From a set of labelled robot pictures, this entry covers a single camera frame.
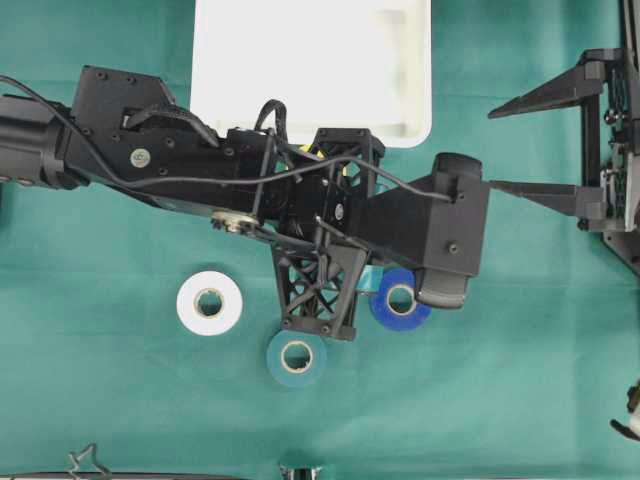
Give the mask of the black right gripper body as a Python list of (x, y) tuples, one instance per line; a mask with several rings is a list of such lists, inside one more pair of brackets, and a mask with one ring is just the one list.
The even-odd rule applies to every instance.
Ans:
[(603, 205), (586, 208), (578, 228), (602, 241), (639, 273), (639, 69), (630, 49), (591, 49), (578, 65), (599, 89), (581, 107), (582, 184), (604, 190)]

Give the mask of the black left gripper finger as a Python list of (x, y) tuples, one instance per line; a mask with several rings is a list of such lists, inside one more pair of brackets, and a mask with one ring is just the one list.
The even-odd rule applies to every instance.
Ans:
[(341, 341), (356, 338), (357, 285), (370, 252), (342, 241), (272, 242), (281, 326)]
[[(385, 155), (384, 144), (366, 128), (320, 128), (309, 152), (319, 157), (354, 156), (378, 167)], [(336, 168), (341, 187), (360, 196), (376, 193), (377, 174), (359, 164), (343, 162)]]

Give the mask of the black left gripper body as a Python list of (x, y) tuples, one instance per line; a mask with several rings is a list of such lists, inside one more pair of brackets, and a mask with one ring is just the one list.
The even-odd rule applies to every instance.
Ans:
[(237, 163), (238, 182), (225, 186), (234, 202), (219, 212), (219, 226), (244, 235), (259, 236), (259, 228), (271, 225), (283, 237), (313, 241), (317, 218), (341, 226), (351, 199), (364, 198), (338, 184), (336, 168), (343, 162), (376, 167), (354, 156), (301, 152), (282, 129), (231, 129), (221, 145)]

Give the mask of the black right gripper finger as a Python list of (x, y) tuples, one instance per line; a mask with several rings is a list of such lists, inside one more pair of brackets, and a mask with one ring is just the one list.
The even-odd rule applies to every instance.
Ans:
[(488, 114), (489, 119), (585, 105), (603, 92), (607, 49), (586, 50), (577, 64), (530, 92)]
[(601, 187), (496, 180), (490, 181), (490, 185), (566, 216), (603, 220), (607, 215), (605, 190)]

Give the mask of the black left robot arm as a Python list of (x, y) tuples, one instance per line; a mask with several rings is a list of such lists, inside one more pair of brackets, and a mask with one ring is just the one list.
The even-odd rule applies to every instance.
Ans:
[(355, 338), (357, 285), (373, 252), (346, 231), (375, 192), (382, 142), (364, 128), (321, 128), (291, 143), (286, 108), (217, 133), (159, 78), (87, 66), (71, 105), (23, 84), (1, 98), (1, 180), (73, 190), (104, 185), (152, 207), (202, 216), (270, 246), (281, 324)]

